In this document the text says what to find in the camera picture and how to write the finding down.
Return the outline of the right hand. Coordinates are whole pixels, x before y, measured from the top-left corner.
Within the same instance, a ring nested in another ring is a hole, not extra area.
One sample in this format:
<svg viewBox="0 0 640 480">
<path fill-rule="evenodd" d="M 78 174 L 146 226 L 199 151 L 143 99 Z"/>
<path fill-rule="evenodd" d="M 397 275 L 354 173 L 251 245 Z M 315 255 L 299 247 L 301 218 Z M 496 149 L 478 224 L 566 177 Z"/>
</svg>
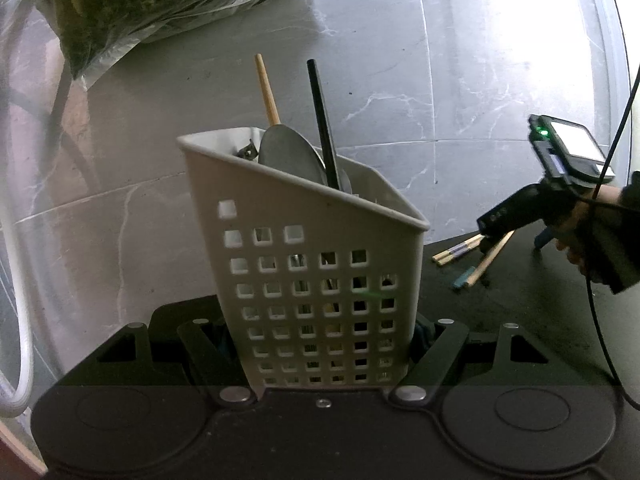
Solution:
<svg viewBox="0 0 640 480">
<path fill-rule="evenodd" d="M 598 210 L 586 202 L 593 198 L 593 191 L 584 195 L 585 200 L 578 200 L 570 216 L 556 227 L 559 238 L 555 241 L 555 247 L 564 252 L 569 263 L 576 266 L 578 271 L 590 278 L 595 283 L 605 284 L 608 279 L 604 265 L 593 255 L 593 219 L 595 214 L 590 212 Z"/>
</svg>

